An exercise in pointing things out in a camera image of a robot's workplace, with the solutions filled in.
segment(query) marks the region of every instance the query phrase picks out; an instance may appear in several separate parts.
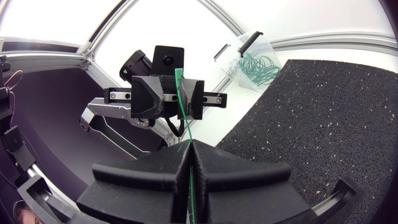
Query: camera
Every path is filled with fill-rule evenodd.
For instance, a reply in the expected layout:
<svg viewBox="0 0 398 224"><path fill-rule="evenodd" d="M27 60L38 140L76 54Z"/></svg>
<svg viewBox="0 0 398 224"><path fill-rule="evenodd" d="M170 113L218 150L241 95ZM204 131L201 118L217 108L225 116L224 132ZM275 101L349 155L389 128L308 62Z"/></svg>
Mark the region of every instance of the camera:
<svg viewBox="0 0 398 224"><path fill-rule="evenodd" d="M163 58L163 64L166 66L172 66L174 64L174 58L170 55L164 55Z"/></svg>
<svg viewBox="0 0 398 224"><path fill-rule="evenodd" d="M184 48L156 46L150 74L174 77L176 68L184 68Z"/></svg>

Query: coiled green cable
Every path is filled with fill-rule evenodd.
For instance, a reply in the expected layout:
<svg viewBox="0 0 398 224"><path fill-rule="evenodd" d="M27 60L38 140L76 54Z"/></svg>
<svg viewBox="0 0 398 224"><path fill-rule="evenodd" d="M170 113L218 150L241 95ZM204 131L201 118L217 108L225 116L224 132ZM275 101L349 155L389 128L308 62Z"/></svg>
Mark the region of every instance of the coiled green cable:
<svg viewBox="0 0 398 224"><path fill-rule="evenodd" d="M257 86L270 84L280 71L280 68L267 56L257 58L244 53L238 64L242 72Z"/></svg>

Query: speckled black mat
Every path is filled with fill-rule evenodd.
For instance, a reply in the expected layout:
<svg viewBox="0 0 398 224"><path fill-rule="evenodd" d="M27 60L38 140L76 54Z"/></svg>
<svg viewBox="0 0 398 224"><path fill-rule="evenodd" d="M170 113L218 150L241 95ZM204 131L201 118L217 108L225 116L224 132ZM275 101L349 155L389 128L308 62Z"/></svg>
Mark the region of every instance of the speckled black mat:
<svg viewBox="0 0 398 224"><path fill-rule="evenodd" d="M365 65L289 60L217 147L290 164L290 181L311 206L348 176L365 196L347 223L370 222L398 164L397 79Z"/></svg>

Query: green cable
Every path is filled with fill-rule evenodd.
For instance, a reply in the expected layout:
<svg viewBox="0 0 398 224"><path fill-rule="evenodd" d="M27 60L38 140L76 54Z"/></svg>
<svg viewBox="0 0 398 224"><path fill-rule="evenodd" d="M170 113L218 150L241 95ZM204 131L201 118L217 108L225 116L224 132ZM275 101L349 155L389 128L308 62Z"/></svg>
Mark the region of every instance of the green cable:
<svg viewBox="0 0 398 224"><path fill-rule="evenodd" d="M175 86L177 87L178 102L180 103L181 112L182 112L182 115L183 115L184 120L185 120L185 125L187 125L187 129L188 129L188 132L189 132L189 139L190 139L190 142L192 142L191 129L189 128L187 115L185 115L184 108L182 107L182 100L181 100L180 89L178 88L178 86L181 84L182 75L183 75L182 68L176 68L176 69L175 69Z"/></svg>
<svg viewBox="0 0 398 224"><path fill-rule="evenodd" d="M267 56L260 58L244 53L238 62L242 72L257 86L270 84L270 81L278 75L280 68Z"/></svg>
<svg viewBox="0 0 398 224"><path fill-rule="evenodd" d="M185 111L184 111L184 108L182 106L180 89L178 88L180 86L180 84L181 84L182 76L183 76L182 68L176 68L175 69L175 87L177 88L178 102L180 103L181 112L182 112L182 115L184 117L185 124L187 125L190 142L192 142L191 129L189 128L187 115L185 115ZM193 168L192 168L192 166L190 168L190 176L189 176L189 178L190 178L190 183L189 184L190 184L190 188L191 188L192 223L195 224L195 209L194 209L194 206L193 206Z"/></svg>

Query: plastic bag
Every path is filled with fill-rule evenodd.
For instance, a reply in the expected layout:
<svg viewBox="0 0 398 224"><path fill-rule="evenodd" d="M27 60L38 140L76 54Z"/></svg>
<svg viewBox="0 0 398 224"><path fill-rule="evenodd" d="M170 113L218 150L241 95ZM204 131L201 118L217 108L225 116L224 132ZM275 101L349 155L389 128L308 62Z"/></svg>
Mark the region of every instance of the plastic bag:
<svg viewBox="0 0 398 224"><path fill-rule="evenodd" d="M215 56L217 67L240 87L262 93L279 74L280 62L262 32L251 31L226 44Z"/></svg>

